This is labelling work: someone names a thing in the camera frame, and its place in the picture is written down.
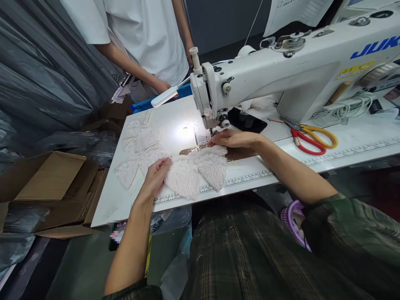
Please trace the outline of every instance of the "wall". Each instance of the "wall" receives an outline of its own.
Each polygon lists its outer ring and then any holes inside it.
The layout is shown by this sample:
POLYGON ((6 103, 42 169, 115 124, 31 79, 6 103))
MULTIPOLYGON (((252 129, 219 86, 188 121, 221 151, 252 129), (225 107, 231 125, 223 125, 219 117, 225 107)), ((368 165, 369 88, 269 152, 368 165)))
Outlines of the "wall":
MULTIPOLYGON (((260 0, 184 0, 193 43, 199 54, 224 47, 247 37, 260 0)), ((264 0, 251 35, 267 25, 271 0, 264 0)))

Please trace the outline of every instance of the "ruler markings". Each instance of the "ruler markings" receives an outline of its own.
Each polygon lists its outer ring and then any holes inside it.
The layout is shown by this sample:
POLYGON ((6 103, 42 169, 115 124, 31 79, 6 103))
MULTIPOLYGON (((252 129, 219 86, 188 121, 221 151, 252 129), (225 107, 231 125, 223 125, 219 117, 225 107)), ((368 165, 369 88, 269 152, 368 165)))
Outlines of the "ruler markings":
MULTIPOLYGON (((318 156, 318 157, 310 157, 306 160, 302 160, 301 162, 304 163, 306 166, 310 167, 310 166, 317 165, 319 163, 323 163, 326 161, 336 160, 336 159, 340 159, 340 158, 347 157, 347 156, 354 155, 354 154, 359 154, 359 153, 372 151, 372 150, 383 148, 383 147, 397 145, 399 143, 400 143, 400 137, 395 137, 395 138, 391 138, 388 140, 383 140, 383 141, 367 144, 364 146, 353 147, 353 148, 338 151, 338 152, 328 153, 326 155, 322 155, 322 156, 318 156)), ((230 187, 238 186, 238 185, 243 185, 243 184, 246 184, 249 182, 258 181, 258 180, 265 179, 265 178, 273 178, 273 177, 275 177, 275 174, 272 171, 265 169, 262 171, 253 172, 253 173, 249 173, 246 175, 241 175, 241 176, 226 179, 222 189, 230 188, 230 187)), ((214 191, 214 189, 208 184, 200 186, 200 194, 207 194, 212 191, 214 191)), ((179 196, 176 193, 167 194, 167 195, 157 197, 153 202, 153 206, 159 205, 159 204, 164 204, 164 203, 169 203, 169 202, 174 202, 174 201, 178 201, 178 200, 182 200, 182 199, 184 199, 184 198, 182 196, 179 196)))

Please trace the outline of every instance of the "open cardboard box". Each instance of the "open cardboard box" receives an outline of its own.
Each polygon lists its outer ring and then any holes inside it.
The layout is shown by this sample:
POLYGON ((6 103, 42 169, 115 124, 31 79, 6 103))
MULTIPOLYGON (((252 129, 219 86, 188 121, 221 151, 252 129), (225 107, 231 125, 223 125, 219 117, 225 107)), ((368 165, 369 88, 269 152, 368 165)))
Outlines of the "open cardboard box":
POLYGON ((93 216, 95 215, 97 204, 99 203, 108 170, 109 169, 104 169, 97 172, 96 177, 87 193, 88 201, 86 209, 84 215, 81 215, 81 218, 83 219, 79 219, 77 222, 69 225, 38 231, 35 232, 35 235, 48 238, 66 239, 98 232, 96 229, 90 228, 90 225, 92 223, 93 216))
POLYGON ((35 234, 89 222, 86 217, 96 209, 92 204, 106 173, 99 173, 97 164, 86 161, 85 156, 58 151, 12 164, 0 175, 0 228, 10 203, 22 209, 38 207, 48 211, 45 219, 32 229, 35 234))
POLYGON ((106 103, 100 110, 100 120, 91 122, 83 126, 80 131, 104 131, 115 132, 120 137, 127 116, 133 114, 131 105, 133 100, 125 95, 122 103, 106 103))

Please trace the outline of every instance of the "white cable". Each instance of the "white cable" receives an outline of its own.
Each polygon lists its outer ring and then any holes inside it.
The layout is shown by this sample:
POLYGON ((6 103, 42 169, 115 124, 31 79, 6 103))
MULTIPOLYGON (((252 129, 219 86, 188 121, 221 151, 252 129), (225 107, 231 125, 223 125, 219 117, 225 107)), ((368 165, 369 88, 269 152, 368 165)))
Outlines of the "white cable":
POLYGON ((251 25, 251 28, 250 28, 249 34, 247 35, 247 38, 246 38, 246 41, 245 41, 245 45, 244 45, 244 46, 246 46, 246 44, 247 44, 247 40, 249 39, 251 30, 253 29, 253 26, 254 26, 255 19, 257 19, 258 12, 260 11, 261 4, 262 4, 263 1, 264 1, 264 0, 261 0, 260 6, 258 7, 257 13, 255 14, 255 18, 254 18, 254 20, 253 20, 253 24, 251 25))
POLYGON ((319 122, 318 119, 314 120, 314 122, 316 124, 318 124, 319 126, 333 126, 336 125, 338 123, 340 123, 342 121, 342 119, 344 118, 355 118, 355 117, 359 117, 363 114, 365 114, 369 108, 372 105, 372 102, 374 100, 374 95, 370 92, 359 92, 354 98, 352 98, 353 100, 360 100, 360 106, 358 108, 355 108, 355 112, 352 112, 351 115, 349 115, 351 109, 351 106, 347 103, 343 103, 343 107, 340 107, 336 110, 333 110, 332 113, 328 114, 328 115, 324 115, 323 117, 320 118, 321 121, 324 122, 324 124, 321 124, 319 122), (328 121, 325 119, 325 117, 336 117, 335 120, 333 121, 328 121))

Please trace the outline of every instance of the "person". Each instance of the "person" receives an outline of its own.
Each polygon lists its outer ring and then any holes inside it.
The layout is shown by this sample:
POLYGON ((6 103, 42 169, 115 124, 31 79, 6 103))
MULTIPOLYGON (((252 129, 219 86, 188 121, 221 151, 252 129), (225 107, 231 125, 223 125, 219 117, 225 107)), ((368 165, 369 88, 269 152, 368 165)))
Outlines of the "person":
MULTIPOLYGON (((304 205, 302 229, 312 252, 248 196, 214 199, 193 233, 182 299, 400 299, 399 223, 344 197, 259 134, 225 129, 211 141, 259 154, 304 205)), ((147 286, 144 272, 152 202, 170 164, 161 159, 148 170, 104 299, 162 299, 159 287, 147 286)))
POLYGON ((87 44, 159 94, 186 78, 188 60, 193 66, 189 49, 194 46, 182 0, 61 3, 87 44), (110 36, 114 35, 117 40, 112 43, 110 36))

